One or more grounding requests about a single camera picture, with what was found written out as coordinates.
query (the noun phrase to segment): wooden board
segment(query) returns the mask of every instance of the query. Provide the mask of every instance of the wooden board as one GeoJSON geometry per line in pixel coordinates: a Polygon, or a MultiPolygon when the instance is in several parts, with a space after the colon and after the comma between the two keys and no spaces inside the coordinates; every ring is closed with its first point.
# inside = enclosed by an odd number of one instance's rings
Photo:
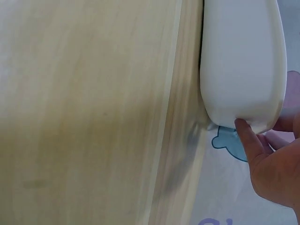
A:
{"type": "Polygon", "coordinates": [[[188,222],[202,9],[0,1],[0,224],[188,222]]]}

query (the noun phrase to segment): hand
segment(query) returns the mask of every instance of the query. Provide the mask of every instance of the hand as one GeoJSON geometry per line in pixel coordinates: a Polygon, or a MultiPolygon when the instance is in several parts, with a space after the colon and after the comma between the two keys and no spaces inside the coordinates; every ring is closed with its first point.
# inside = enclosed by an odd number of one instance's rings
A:
{"type": "Polygon", "coordinates": [[[255,135],[241,119],[235,126],[248,158],[254,191],[293,208],[300,222],[300,108],[284,111],[274,126],[277,131],[293,132],[296,140],[292,143],[274,135],[255,135]]]}

